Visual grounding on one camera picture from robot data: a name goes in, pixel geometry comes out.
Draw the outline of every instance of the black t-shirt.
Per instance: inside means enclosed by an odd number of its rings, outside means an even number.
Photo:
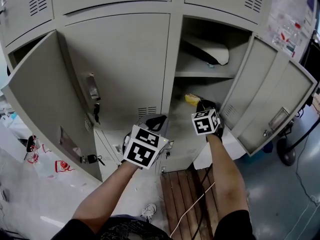
[[[170,240],[170,237],[156,226],[141,220],[111,217],[95,235],[83,222],[70,220],[52,240],[94,239],[94,240]],[[255,240],[249,212],[234,211],[218,223],[214,240],[246,239]]]

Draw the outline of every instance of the forearm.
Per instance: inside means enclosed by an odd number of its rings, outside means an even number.
[[[245,183],[236,164],[218,137],[209,135],[207,139],[212,154],[219,219],[237,210],[248,210]]]
[[[84,222],[94,233],[97,233],[110,218],[137,169],[138,166],[124,162],[103,184],[82,201],[72,218]]]

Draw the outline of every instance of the pants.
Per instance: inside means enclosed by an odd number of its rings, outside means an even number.
[[[131,216],[128,214],[112,215],[111,218],[128,218],[128,219],[138,220],[138,221],[142,221],[142,222],[148,222],[148,220],[145,217]]]

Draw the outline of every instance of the wooden pallet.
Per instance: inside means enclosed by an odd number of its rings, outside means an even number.
[[[170,233],[176,228],[181,216],[203,194],[201,181],[207,169],[181,170],[161,175],[161,185],[167,213]],[[214,182],[212,171],[203,182],[203,188],[207,190]],[[179,227],[172,235],[173,240],[191,240],[198,224],[199,232],[194,240],[211,240],[218,225],[218,212],[215,201],[215,186],[205,194],[205,199],[200,201],[182,218]]]

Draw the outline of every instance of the glove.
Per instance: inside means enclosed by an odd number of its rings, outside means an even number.
[[[224,134],[225,124],[224,124],[224,121],[222,120],[222,118],[218,114],[216,103],[214,103],[210,100],[202,99],[198,102],[198,104],[196,106],[197,113],[205,111],[205,110],[212,110],[212,109],[216,110],[216,116],[220,119],[220,124],[218,125],[218,128],[216,129],[216,131],[214,133],[210,133],[210,134],[217,136],[222,141],[222,136]]]

